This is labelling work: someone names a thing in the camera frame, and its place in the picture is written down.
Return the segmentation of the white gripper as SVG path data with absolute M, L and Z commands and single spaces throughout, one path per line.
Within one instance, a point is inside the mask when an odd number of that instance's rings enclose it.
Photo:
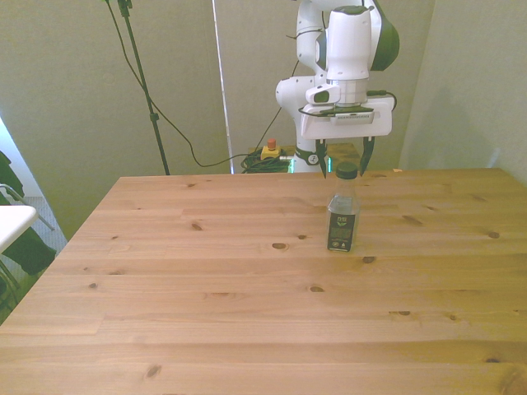
M 364 175 L 375 147 L 375 138 L 392 130 L 392 97 L 374 97 L 361 107 L 344 109 L 336 105 L 306 105 L 299 109 L 300 131 L 305 139 L 315 141 L 321 173 L 327 176 L 327 144 L 325 139 L 363 137 L 363 152 L 359 162 Z

